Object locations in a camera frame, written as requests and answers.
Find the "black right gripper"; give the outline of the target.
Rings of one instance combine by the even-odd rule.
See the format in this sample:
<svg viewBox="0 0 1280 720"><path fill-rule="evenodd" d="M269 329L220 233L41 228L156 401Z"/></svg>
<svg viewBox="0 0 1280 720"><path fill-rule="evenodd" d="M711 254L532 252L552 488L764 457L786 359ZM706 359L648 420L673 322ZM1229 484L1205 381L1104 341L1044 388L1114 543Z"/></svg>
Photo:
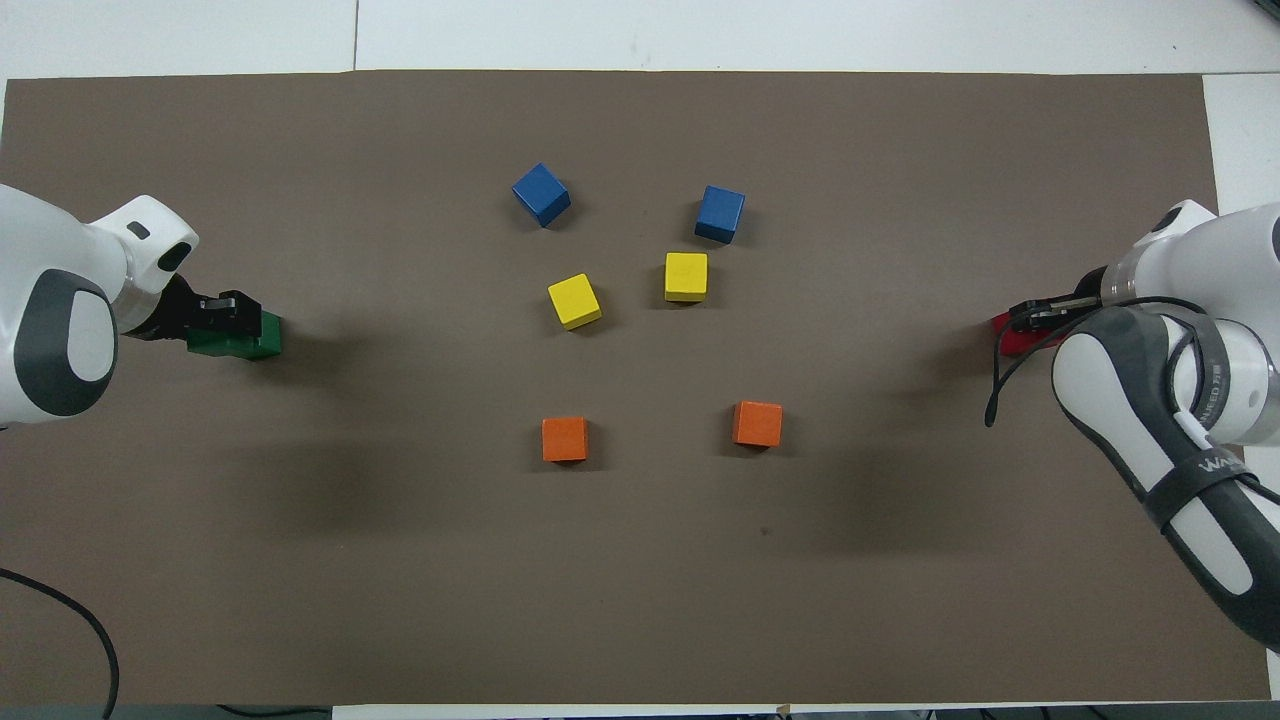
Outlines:
<svg viewBox="0 0 1280 720"><path fill-rule="evenodd" d="M1107 266L1098 266L1085 273L1076 283L1071 297L1032 299L1011 306L1007 310L1007 332L1034 334L1043 329L1057 329L1076 315L1075 301L1101 304L1106 270Z"/></svg>

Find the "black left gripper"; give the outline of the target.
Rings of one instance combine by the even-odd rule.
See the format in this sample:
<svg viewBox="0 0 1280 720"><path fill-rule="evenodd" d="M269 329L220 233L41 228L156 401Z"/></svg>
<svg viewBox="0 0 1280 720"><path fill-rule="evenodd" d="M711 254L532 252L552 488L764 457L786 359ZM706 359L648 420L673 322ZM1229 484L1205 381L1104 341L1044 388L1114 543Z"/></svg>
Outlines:
<svg viewBox="0 0 1280 720"><path fill-rule="evenodd" d="M192 329L261 336L261 304L238 290L216 297L196 293L182 274L174 274L160 293L155 309L141 323L129 328L125 337L186 341Z"/></svg>

